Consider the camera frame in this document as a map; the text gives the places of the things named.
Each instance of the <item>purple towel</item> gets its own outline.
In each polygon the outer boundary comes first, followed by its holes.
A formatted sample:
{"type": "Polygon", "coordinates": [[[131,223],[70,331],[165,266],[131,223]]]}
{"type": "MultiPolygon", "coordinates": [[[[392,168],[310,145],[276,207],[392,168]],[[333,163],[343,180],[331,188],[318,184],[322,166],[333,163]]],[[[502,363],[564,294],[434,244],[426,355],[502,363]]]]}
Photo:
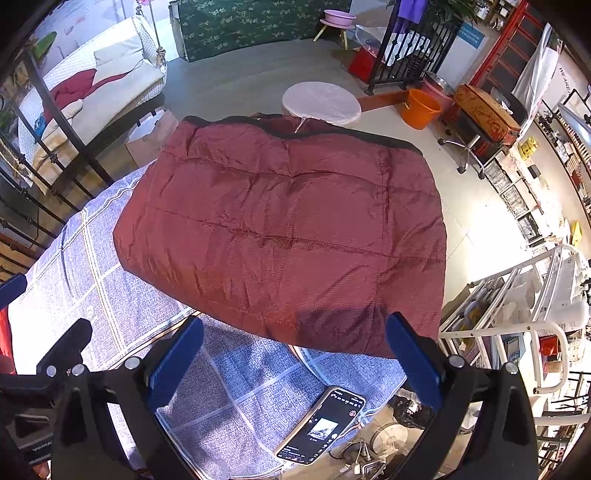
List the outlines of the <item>purple towel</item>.
{"type": "Polygon", "coordinates": [[[401,0],[398,8],[398,19],[394,25],[394,33],[406,32],[409,22],[405,21],[405,19],[413,23],[419,23],[426,6],[427,0],[401,0]]]}

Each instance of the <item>white round stool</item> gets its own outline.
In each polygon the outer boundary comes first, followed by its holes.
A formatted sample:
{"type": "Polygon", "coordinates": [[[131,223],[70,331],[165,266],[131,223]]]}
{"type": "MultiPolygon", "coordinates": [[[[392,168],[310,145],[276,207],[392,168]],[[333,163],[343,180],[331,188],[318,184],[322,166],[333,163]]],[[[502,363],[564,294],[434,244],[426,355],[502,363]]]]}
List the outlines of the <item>white round stool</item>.
{"type": "Polygon", "coordinates": [[[281,103],[293,116],[316,118],[339,127],[361,116],[361,106],[355,96],[332,83],[296,83],[285,91],[281,103]]]}

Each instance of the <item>smartphone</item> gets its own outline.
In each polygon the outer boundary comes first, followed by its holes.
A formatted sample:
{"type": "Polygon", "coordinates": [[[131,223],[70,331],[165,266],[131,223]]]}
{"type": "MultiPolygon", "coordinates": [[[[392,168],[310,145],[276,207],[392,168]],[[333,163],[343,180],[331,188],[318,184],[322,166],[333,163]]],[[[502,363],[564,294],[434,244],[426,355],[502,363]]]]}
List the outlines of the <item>smartphone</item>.
{"type": "Polygon", "coordinates": [[[310,465],[331,447],[354,421],[365,399],[340,387],[329,387],[275,450],[277,458],[310,465]]]}

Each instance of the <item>metal bolt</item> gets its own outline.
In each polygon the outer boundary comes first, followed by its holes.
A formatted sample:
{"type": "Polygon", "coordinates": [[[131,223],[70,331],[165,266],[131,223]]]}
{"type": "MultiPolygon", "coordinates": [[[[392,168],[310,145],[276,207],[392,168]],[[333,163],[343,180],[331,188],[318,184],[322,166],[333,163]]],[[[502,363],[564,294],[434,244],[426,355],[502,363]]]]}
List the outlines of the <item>metal bolt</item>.
{"type": "Polygon", "coordinates": [[[84,365],[82,365],[82,364],[74,365],[74,368],[72,368],[72,375],[74,375],[75,377],[78,377],[79,375],[82,375],[83,373],[84,373],[84,365]]]}
{"type": "Polygon", "coordinates": [[[507,362],[505,364],[505,370],[507,370],[511,375],[517,375],[519,372],[519,368],[513,362],[507,362]]]}
{"type": "Polygon", "coordinates": [[[125,361],[125,368],[127,370],[135,370],[136,368],[139,367],[139,363],[141,362],[141,360],[139,358],[137,358],[136,356],[130,356],[126,361],[125,361]]]}
{"type": "Polygon", "coordinates": [[[452,355],[447,359],[447,361],[452,367],[456,368],[462,368],[464,365],[466,365],[466,361],[459,355],[452,355]]]}

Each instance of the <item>green floral curtain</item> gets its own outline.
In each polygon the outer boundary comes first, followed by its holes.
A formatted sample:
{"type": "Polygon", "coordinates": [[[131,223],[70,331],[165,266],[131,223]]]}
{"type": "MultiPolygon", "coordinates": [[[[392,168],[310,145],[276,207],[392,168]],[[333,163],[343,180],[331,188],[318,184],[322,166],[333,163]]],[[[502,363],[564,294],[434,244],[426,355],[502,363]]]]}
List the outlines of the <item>green floral curtain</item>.
{"type": "Polygon", "coordinates": [[[179,0],[189,61],[261,43],[316,34],[327,8],[349,11],[350,0],[179,0]]]}

